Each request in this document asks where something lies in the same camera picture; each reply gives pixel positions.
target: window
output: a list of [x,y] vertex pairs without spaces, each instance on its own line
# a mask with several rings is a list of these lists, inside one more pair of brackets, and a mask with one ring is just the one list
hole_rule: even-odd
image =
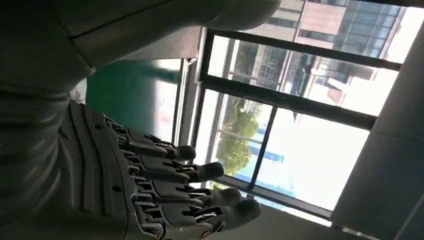
[[298,27],[298,22],[278,17],[271,17],[268,21],[268,24],[277,25],[280,27],[292,28],[295,29]]
[[364,24],[354,24],[350,32],[353,34],[369,36],[373,32],[373,26]]
[[309,0],[308,2],[344,7],[348,3],[348,0]]
[[355,17],[357,23],[374,25],[377,21],[378,15],[368,12],[358,12]]
[[334,42],[336,39],[335,35],[316,32],[316,31],[303,30],[303,29],[299,30],[298,35],[303,38],[316,39],[316,40],[321,40],[321,41],[326,41],[331,43]]
[[383,5],[381,9],[381,14],[396,16],[398,15],[400,9],[401,8],[399,6],[395,5]]
[[394,22],[395,22],[395,17],[380,15],[378,17],[376,25],[390,28],[392,27]]
[[390,28],[376,26],[374,27],[374,30],[372,31],[371,36],[385,39],[388,37],[389,32],[390,32]]
[[358,45],[358,46],[365,46],[368,42],[368,37],[361,36],[361,35],[355,35],[355,34],[349,34],[346,43]]
[[284,160],[264,158],[256,184],[333,210],[369,132],[285,109],[274,122],[266,151]]
[[292,27],[211,30],[208,74],[217,77],[203,72],[200,79],[205,91],[194,162],[221,162],[226,175],[217,182],[244,189],[249,198],[328,220],[421,13],[352,0],[339,29],[313,29],[304,11],[300,22],[292,21],[299,29],[274,15],[269,23]]
[[373,2],[361,1],[359,2],[359,11],[369,12],[369,13],[379,13],[383,7],[383,4],[375,4]]
[[[348,37],[348,42],[351,41],[354,44],[345,43],[341,50],[356,55],[378,57],[385,43],[383,39],[372,38],[370,41],[367,38],[367,42],[369,41],[367,45],[363,36],[350,34]],[[246,44],[240,41],[238,49],[242,49],[241,46]],[[273,57],[277,67],[270,71],[268,65],[261,64],[270,61],[268,57],[265,60],[261,59],[263,58],[261,53],[264,51],[261,49],[265,46],[256,44],[256,46],[251,45],[250,48],[259,49],[259,51],[256,55],[249,55],[249,58],[245,54],[242,55],[244,57],[239,57],[237,50],[234,51],[236,56],[234,66],[239,66],[238,69],[241,69],[241,66],[249,66],[248,71],[244,71],[249,74],[241,77],[234,72],[228,76],[228,79],[375,116],[379,114],[384,98],[393,84],[393,81],[382,80],[383,76],[391,76],[394,80],[397,75],[392,70],[367,68],[363,65],[300,52],[285,51],[283,54],[275,51],[276,48],[269,47],[270,56],[274,56],[274,52],[279,53]],[[286,66],[284,62],[288,65],[286,71],[283,69]],[[331,81],[324,85],[316,84],[314,81],[318,77],[329,77]],[[333,91],[334,86],[339,89],[337,97]]]

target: window pane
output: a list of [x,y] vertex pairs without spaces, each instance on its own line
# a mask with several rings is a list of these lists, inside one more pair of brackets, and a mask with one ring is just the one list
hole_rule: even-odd
[[[222,109],[225,114],[217,133],[216,154],[211,161],[222,163],[225,174],[250,182],[272,107],[228,96]],[[280,160],[277,155],[271,157]]]
[[373,32],[373,26],[364,24],[354,24],[350,32],[353,34],[369,36]]
[[372,36],[376,38],[385,39],[389,35],[390,29],[387,27],[376,26],[372,31]]
[[379,13],[383,7],[383,4],[376,4],[373,2],[361,1],[359,3],[359,10],[370,13]]
[[333,210],[369,132],[340,123],[279,109],[258,186]]
[[377,21],[378,15],[368,13],[368,12],[358,12],[356,14],[355,22],[367,24],[367,25],[374,25]]
[[[194,163],[220,162],[225,174],[250,182],[272,107],[226,94],[220,96],[211,90],[206,93]],[[265,155],[281,160],[276,154]]]

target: robotic arm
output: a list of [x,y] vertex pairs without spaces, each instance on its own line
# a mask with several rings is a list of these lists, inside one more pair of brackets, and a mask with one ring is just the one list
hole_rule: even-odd
[[[68,92],[97,67],[179,28],[253,28],[279,4],[275,0],[16,0],[2,7],[1,239],[182,239],[169,233],[181,226],[206,224],[212,233],[251,220],[257,211],[246,216],[240,210],[255,209],[255,203],[242,201],[213,209],[185,205],[177,212],[190,219],[170,221],[177,207],[169,202],[175,200],[165,204],[158,198],[149,202],[138,197],[146,194],[140,184],[160,192],[149,181],[175,182],[178,176],[177,182],[184,185],[201,175],[199,169],[187,171],[171,161],[158,170],[134,149],[120,149],[122,136],[111,128],[112,121],[86,106],[70,106]],[[169,180],[170,174],[175,178]],[[194,196],[193,189],[179,188]],[[223,219],[235,221],[226,227]],[[159,229],[151,224],[161,225],[164,232],[151,230]]]

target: metal window bar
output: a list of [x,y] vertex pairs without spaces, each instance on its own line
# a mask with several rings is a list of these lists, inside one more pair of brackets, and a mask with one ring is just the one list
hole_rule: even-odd
[[271,84],[278,84],[277,81],[271,81],[271,80],[267,80],[267,79],[263,79],[257,76],[251,76],[251,75],[247,75],[247,74],[243,74],[243,73],[239,73],[239,72],[234,72],[234,71],[230,71],[229,75],[233,75],[233,76],[239,76],[245,79],[250,79],[250,80],[255,80],[261,83],[271,83]]
[[219,184],[223,184],[228,187],[239,189],[247,194],[257,196],[269,201],[272,201],[277,204],[281,204],[283,206],[293,208],[316,217],[329,220],[332,211],[313,205],[311,203],[296,199],[291,196],[287,196],[260,186],[254,186],[253,189],[249,188],[249,183],[236,179],[234,177],[224,175],[218,179],[214,180]]
[[202,78],[202,85],[220,93],[365,130],[371,130],[377,119],[365,113],[211,75]]
[[246,141],[249,141],[249,142],[252,142],[252,143],[255,143],[255,144],[262,144],[262,141],[255,140],[255,139],[252,139],[250,137],[240,136],[238,134],[235,134],[235,133],[232,133],[232,132],[229,132],[229,131],[226,131],[226,130],[218,129],[218,132],[225,134],[225,135],[230,135],[230,136],[242,139],[242,140],[246,140]]
[[[211,62],[212,47],[214,46],[214,39],[215,39],[215,35],[211,33],[210,30],[206,30],[206,39],[204,41],[203,56],[202,56],[201,67],[200,67],[200,81],[202,81],[202,78],[208,75],[209,65]],[[202,119],[203,103],[205,101],[205,93],[206,93],[205,87],[202,84],[200,84],[200,92],[198,95],[199,100],[197,103],[197,110],[196,110],[194,126],[193,126],[193,137],[191,139],[191,146],[193,148],[196,148],[196,144],[198,141],[200,121]]]
[[249,189],[254,189],[256,180],[258,179],[259,169],[261,168],[262,160],[264,159],[265,151],[267,150],[268,140],[270,139],[271,130],[273,129],[274,120],[276,119],[277,107],[273,107],[269,116],[268,125],[266,126],[265,135],[263,136],[262,145],[260,146],[257,156],[256,165],[253,170],[253,175],[249,183]]
[[310,54],[335,60],[340,60],[348,63],[354,63],[374,68],[383,68],[389,70],[399,71],[402,64],[397,62],[391,62],[384,59],[373,58],[369,56],[356,55],[352,53],[337,51],[333,49],[327,49],[323,47],[311,46],[301,44],[297,42],[291,42],[281,39],[275,39],[266,36],[259,36],[245,32],[238,31],[221,31],[221,30],[210,30],[208,33],[221,36],[224,38],[236,39],[244,42],[272,46],[276,48],[286,49],[290,51],[300,52],[304,54]]

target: robotic hand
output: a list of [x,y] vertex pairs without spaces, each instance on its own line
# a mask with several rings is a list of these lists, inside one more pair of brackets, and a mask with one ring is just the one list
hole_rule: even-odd
[[153,144],[142,144],[103,114],[70,104],[68,92],[95,68],[179,28],[250,29],[279,5],[16,0],[2,7],[0,239],[204,238],[255,218],[257,202],[240,201],[234,190],[187,185],[218,177],[219,165],[179,163],[194,151],[152,136]]

